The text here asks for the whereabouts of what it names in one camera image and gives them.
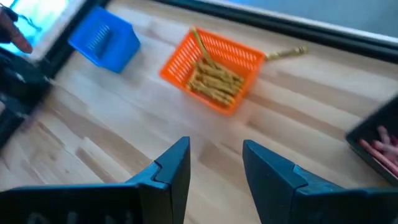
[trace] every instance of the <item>hand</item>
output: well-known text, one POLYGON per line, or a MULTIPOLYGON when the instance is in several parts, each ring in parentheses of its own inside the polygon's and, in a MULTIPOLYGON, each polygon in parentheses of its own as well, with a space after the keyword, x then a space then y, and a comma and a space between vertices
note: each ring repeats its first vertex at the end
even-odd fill
POLYGON ((18 27, 15 26, 14 21, 9 17, 8 13, 7 9, 4 6, 0 7, 0 39, 8 40, 5 42, 12 42, 19 50, 24 53, 32 53, 33 48, 31 44, 20 32, 18 27))
POLYGON ((377 131, 381 141, 373 141, 373 146, 371 146, 365 140, 360 139, 359 144, 398 177, 398 139, 395 136, 390 136, 383 126, 379 126, 377 131))
POLYGON ((367 150, 375 149, 383 156, 398 166, 398 139, 390 136, 387 129, 383 126, 377 128, 381 141, 373 141, 373 146, 361 139, 359 144, 367 150))

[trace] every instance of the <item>finger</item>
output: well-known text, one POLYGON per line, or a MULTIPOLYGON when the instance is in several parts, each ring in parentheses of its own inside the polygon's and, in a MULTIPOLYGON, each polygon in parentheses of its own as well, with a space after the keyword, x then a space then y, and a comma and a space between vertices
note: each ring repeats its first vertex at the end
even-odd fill
POLYGON ((0 8, 0 27, 6 29, 10 35, 11 42, 24 53, 32 53, 33 48, 29 41, 23 36, 18 27, 9 18, 4 9, 0 8))
POLYGON ((365 141, 363 139, 359 140, 359 145, 361 145, 365 149, 373 149, 373 147, 367 141, 365 141))
POLYGON ((386 153, 392 153, 398 156, 398 147, 384 144, 382 150, 385 151, 386 153))
POLYGON ((390 136, 388 135, 388 131, 384 126, 379 126, 377 131, 379 131, 381 141, 384 144, 391 144, 390 136))
POLYGON ((398 177, 398 166, 396 166, 389 159, 384 157, 379 151, 373 149, 373 147, 367 143, 365 140, 359 140, 359 144, 365 148, 370 155, 372 155, 377 161, 379 161, 386 169, 388 169, 391 173, 393 173, 396 177, 398 177))
POLYGON ((384 146, 385 146, 385 144, 380 141, 373 141, 373 148, 375 148, 378 151, 383 151, 384 146))

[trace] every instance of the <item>wooden table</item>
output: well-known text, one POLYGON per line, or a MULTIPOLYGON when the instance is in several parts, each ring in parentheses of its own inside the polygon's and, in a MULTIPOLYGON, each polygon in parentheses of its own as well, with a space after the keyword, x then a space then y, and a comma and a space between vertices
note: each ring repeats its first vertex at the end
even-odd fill
POLYGON ((150 1, 108 9, 133 24, 140 51, 119 75, 75 52, 34 122, 3 150, 0 188, 122 182, 181 136, 192 146, 187 223, 259 223, 243 139, 344 187, 387 186, 344 135, 396 94, 397 65, 150 1), (265 52, 310 53, 265 64, 237 113, 223 116, 159 78, 194 24, 265 52))

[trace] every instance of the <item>plastic basket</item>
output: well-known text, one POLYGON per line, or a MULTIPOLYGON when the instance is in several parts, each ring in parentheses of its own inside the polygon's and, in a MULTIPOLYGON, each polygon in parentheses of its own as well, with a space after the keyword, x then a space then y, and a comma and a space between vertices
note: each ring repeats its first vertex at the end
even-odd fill
POLYGON ((191 31, 185 35, 180 45, 164 65, 163 69, 160 71, 160 76, 177 88, 204 102, 214 110, 223 114, 232 114, 241 104, 243 97, 254 83, 258 71, 264 63, 265 54, 259 50, 247 47, 203 29, 197 28, 197 32, 199 33, 203 45, 210 54, 210 57, 214 61, 224 65, 244 78, 242 91, 235 96, 234 104, 225 106, 207 96, 195 93, 186 88, 187 82, 193 73, 193 62, 202 58, 200 46, 191 31))

